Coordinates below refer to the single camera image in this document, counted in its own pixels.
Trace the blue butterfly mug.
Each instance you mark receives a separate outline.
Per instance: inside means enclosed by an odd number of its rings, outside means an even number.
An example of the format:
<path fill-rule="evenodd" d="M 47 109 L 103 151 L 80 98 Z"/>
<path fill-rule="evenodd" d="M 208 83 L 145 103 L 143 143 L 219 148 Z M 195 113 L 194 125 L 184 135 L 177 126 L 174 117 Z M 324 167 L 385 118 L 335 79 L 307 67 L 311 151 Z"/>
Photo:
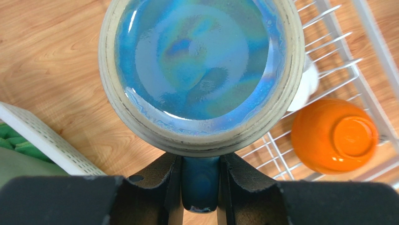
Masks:
<path fill-rule="evenodd" d="M 222 155 L 285 114 L 304 67 L 291 0 L 113 0 L 98 44 L 114 111 L 139 138 L 182 156 L 186 210 L 217 207 Z"/>

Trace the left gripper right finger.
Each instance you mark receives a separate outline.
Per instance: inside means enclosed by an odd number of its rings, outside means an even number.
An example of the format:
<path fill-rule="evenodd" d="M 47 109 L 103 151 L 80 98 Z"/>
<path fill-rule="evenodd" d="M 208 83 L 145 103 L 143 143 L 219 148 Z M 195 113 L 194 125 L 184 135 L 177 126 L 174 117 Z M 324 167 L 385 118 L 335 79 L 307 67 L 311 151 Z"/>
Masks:
<path fill-rule="evenodd" d="M 221 225 L 396 225 L 399 195 L 375 182 L 277 181 L 237 154 L 220 158 Z"/>

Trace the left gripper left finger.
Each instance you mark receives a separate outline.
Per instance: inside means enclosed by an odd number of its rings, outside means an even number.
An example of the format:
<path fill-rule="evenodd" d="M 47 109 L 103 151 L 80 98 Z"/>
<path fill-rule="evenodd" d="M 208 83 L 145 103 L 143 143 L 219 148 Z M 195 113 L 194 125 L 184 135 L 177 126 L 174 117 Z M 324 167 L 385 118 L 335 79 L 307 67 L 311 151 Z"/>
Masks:
<path fill-rule="evenodd" d="M 22 176 L 0 190 L 3 225 L 180 225 L 181 157 L 165 153 L 136 174 Z"/>

